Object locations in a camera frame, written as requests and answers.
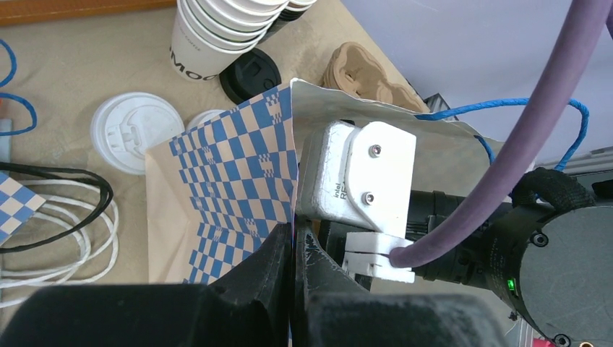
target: paper bag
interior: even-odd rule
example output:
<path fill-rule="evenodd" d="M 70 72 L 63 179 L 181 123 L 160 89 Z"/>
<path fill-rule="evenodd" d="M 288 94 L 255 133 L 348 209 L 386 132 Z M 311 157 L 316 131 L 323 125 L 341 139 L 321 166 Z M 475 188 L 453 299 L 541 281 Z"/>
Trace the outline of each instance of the paper bag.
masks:
<path fill-rule="evenodd" d="M 477 133 L 414 114 L 292 80 L 149 150 L 150 282 L 212 283 L 291 222 L 302 144 L 331 121 L 385 121 L 415 134 L 414 189 L 440 189 L 453 172 L 458 189 L 446 192 L 467 193 L 489 165 Z"/>

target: blue rope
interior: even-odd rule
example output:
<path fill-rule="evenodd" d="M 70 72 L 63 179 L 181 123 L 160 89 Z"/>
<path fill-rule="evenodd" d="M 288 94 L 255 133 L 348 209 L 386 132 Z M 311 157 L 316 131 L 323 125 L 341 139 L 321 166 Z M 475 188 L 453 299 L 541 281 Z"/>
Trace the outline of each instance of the blue rope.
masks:
<path fill-rule="evenodd" d="M 11 59 L 11 71 L 0 82 L 0 87 L 4 87 L 9 82 L 11 82 L 13 77 L 15 77 L 15 73 L 17 72 L 17 57 L 15 56 L 15 53 L 13 52 L 9 44 L 4 42 L 4 40 L 0 39 L 0 45 L 2 45 L 7 50 L 7 53 L 9 54 L 9 58 Z M 24 134 L 36 128 L 36 125 L 38 123 L 38 117 L 36 116 L 36 110 L 34 109 L 34 106 L 32 106 L 32 104 L 30 103 L 30 101 L 25 100 L 24 98 L 20 96 L 9 94 L 9 93 L 0 93 L 0 98 L 9 99 L 9 100 L 13 100 L 13 101 L 17 101 L 18 103 L 21 103 L 30 112 L 30 117 L 32 118 L 32 125 L 30 125 L 29 127 L 25 129 L 21 129 L 21 130 L 14 130 L 12 132 L 0 132 L 0 136 L 11 136 L 11 135 Z"/>
<path fill-rule="evenodd" d="M 528 103 L 529 98 L 516 98 L 516 99 L 497 99 L 491 101 L 485 101 L 483 103 L 475 103 L 472 105 L 462 106 L 458 108 L 452 108 L 450 110 L 440 111 L 432 114 L 419 114 L 416 116 L 417 119 L 422 121 L 440 121 L 442 119 L 446 119 L 449 117 L 457 116 L 458 114 L 464 114 L 472 111 L 484 110 L 485 108 L 494 108 L 500 106 L 524 106 Z M 555 166 L 554 170 L 562 171 L 568 164 L 570 158 L 575 154 L 579 145 L 583 139 L 586 138 L 588 134 L 588 122 L 590 118 L 590 111 L 587 106 L 583 105 L 579 101 L 575 99 L 570 99 L 568 102 L 569 105 L 576 108 L 581 112 L 581 127 L 579 129 L 579 135 L 577 139 L 573 142 L 573 144 L 568 148 L 560 162 Z M 480 136 L 475 136 L 475 138 L 485 147 L 487 152 L 487 156 L 489 158 L 489 163 L 492 164 L 494 162 L 494 151 L 492 148 L 485 142 L 485 139 Z"/>

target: orange wooden board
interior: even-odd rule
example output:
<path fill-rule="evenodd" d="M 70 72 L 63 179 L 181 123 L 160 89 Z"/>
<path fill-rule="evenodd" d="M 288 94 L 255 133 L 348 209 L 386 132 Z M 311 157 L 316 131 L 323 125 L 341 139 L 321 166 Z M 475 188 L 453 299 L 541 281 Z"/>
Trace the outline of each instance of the orange wooden board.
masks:
<path fill-rule="evenodd" d="M 176 6 L 176 0 L 0 0 L 0 26 Z"/>

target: blue and white checkered paper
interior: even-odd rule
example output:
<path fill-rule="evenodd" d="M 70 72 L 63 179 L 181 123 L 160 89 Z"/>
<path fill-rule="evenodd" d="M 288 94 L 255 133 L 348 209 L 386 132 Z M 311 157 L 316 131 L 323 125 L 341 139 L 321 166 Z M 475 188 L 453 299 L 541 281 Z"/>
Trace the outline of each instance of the blue and white checkered paper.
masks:
<path fill-rule="evenodd" d="M 212 283 L 293 220 L 298 163 L 290 89 L 273 88 L 173 138 L 179 175 L 202 216 L 187 231 L 185 283 Z"/>
<path fill-rule="evenodd" d="M 0 173 L 0 244 L 19 229 L 45 203 L 19 182 Z"/>

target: bolt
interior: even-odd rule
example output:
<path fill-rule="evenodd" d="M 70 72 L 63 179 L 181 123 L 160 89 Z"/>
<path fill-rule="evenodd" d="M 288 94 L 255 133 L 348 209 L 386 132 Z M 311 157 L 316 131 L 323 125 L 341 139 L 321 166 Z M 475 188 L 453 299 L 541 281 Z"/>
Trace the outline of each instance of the bolt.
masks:
<path fill-rule="evenodd" d="M 364 201 L 364 204 L 372 205 L 374 202 L 374 195 L 371 192 L 364 193 L 364 195 L 362 195 L 362 200 Z"/>
<path fill-rule="evenodd" d="M 568 347 L 568 346 L 570 346 L 570 339 L 568 338 L 568 336 L 566 336 L 564 334 L 556 335 L 556 337 L 554 338 L 554 342 L 555 342 L 557 347 Z"/>
<path fill-rule="evenodd" d="M 381 155 L 381 146 L 379 145 L 372 145 L 370 146 L 370 156 L 373 158 L 378 157 L 379 155 Z"/>
<path fill-rule="evenodd" d="M 534 246 L 545 247 L 549 243 L 549 238 L 545 234 L 534 234 L 531 241 Z"/>

